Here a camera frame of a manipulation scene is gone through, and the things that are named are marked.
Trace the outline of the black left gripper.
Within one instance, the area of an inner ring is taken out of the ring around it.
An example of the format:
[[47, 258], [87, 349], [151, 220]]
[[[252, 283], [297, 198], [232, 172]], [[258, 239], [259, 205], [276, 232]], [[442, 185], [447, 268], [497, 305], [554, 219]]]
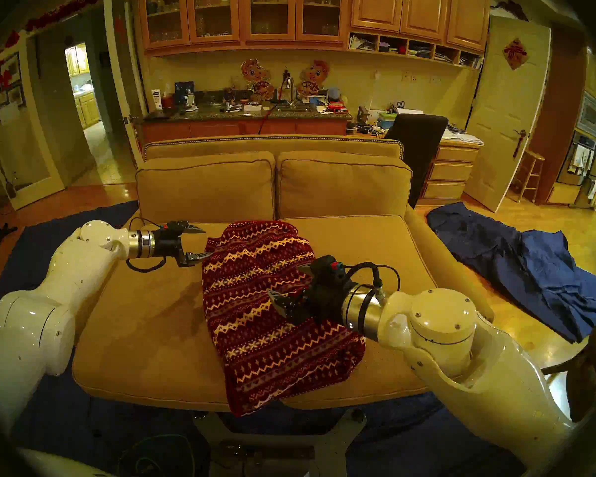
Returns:
[[206, 231], [193, 224], [181, 228], [158, 228], [153, 230], [153, 257], [162, 258], [155, 267], [161, 268], [167, 258], [175, 258], [181, 268], [195, 267], [212, 257], [213, 252], [184, 252], [180, 236], [182, 234], [205, 234]]

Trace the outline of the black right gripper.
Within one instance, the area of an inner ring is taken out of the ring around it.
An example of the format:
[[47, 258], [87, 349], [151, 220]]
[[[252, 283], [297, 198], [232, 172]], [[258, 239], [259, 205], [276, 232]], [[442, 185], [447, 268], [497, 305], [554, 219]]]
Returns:
[[[317, 277], [319, 273], [318, 265], [314, 263], [299, 265], [297, 270], [309, 277]], [[272, 289], [267, 290], [267, 295], [273, 309], [294, 325], [300, 325], [309, 319], [317, 324], [329, 320], [341, 325], [342, 305], [350, 290], [351, 281], [347, 280], [342, 285], [309, 285], [290, 297]]]

